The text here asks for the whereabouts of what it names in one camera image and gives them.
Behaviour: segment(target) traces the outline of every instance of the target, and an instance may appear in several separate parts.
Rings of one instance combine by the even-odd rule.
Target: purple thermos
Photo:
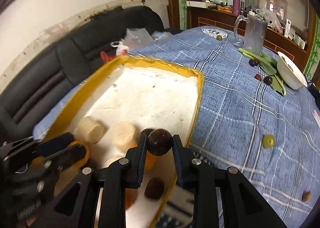
[[[240,0],[233,0],[232,13],[235,15],[239,15],[240,13]]]

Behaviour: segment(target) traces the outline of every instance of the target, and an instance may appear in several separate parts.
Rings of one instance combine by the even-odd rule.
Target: metal screw
[[[122,158],[122,159],[119,160],[119,163],[120,163],[121,165],[126,165],[126,164],[129,163],[129,160],[126,159],[126,158]]]
[[[40,181],[37,185],[37,191],[40,193],[43,190],[44,181]]]
[[[84,169],[82,169],[82,173],[85,174],[85,175],[90,174],[91,171],[92,171],[92,170],[91,170],[91,168],[89,168],[89,167],[85,167]]]
[[[194,165],[200,165],[201,164],[201,160],[200,159],[193,159],[191,161]]]
[[[238,169],[237,169],[236,167],[230,167],[230,168],[229,168],[229,172],[230,172],[231,174],[237,174],[237,173],[238,173]]]
[[[50,167],[51,165],[51,160],[48,160],[45,164],[44,164],[44,168],[47,169],[48,167]]]

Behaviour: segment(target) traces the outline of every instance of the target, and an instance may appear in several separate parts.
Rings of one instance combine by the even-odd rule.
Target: mug handle
[[[246,21],[247,22],[248,21],[248,17],[239,15],[237,17],[237,19],[236,19],[235,25],[233,27],[233,34],[235,35],[237,44],[243,44],[244,43],[244,41],[239,38],[238,31],[237,31],[240,21]]]

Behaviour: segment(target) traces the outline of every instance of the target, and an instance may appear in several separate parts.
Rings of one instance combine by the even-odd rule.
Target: black leather sofa
[[[32,135],[33,127],[73,87],[103,65],[100,52],[126,35],[127,28],[165,31],[161,18],[145,6],[117,7],[92,17],[36,56],[0,95],[0,135],[8,141]],[[176,34],[177,29],[166,29]]]

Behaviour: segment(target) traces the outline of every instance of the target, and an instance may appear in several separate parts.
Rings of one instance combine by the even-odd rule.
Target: plaid tablecloth
[[[218,41],[202,28],[212,27],[186,30],[129,55],[155,57],[203,72],[201,106],[190,147],[216,167],[237,167],[287,227],[299,227],[320,195],[320,127],[312,115],[314,110],[320,112],[315,100],[306,88],[286,86],[287,95],[280,96],[254,78],[257,73],[266,75],[237,51],[231,31],[223,30],[228,36]],[[277,59],[270,50],[264,51]],[[35,138],[48,129],[55,116],[35,127]],[[265,134],[275,136],[274,148],[262,147]],[[304,191],[312,193],[306,203],[301,201]],[[184,223],[178,216],[166,216],[159,227],[167,227],[168,219],[176,226]]]

